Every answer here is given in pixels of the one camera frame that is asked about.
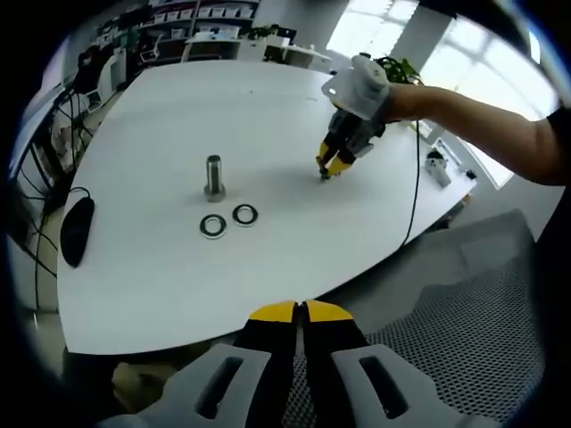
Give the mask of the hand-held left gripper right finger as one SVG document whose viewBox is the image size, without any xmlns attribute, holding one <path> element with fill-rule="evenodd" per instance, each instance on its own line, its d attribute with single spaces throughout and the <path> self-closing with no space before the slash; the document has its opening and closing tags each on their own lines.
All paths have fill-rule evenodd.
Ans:
<svg viewBox="0 0 571 428">
<path fill-rule="evenodd" d="M 307 380 L 319 426 L 459 427 L 429 376 L 382 344 L 368 344 L 352 314 L 302 304 Z"/>
</svg>

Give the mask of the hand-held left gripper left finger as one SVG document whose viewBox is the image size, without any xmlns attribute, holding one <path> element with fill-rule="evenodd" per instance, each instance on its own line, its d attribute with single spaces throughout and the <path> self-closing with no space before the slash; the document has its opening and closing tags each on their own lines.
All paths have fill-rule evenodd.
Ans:
<svg viewBox="0 0 571 428">
<path fill-rule="evenodd" d="M 151 407 L 152 427 L 279 427 L 293 381 L 298 305 L 255 310 L 234 342 L 174 374 Z"/>
</svg>

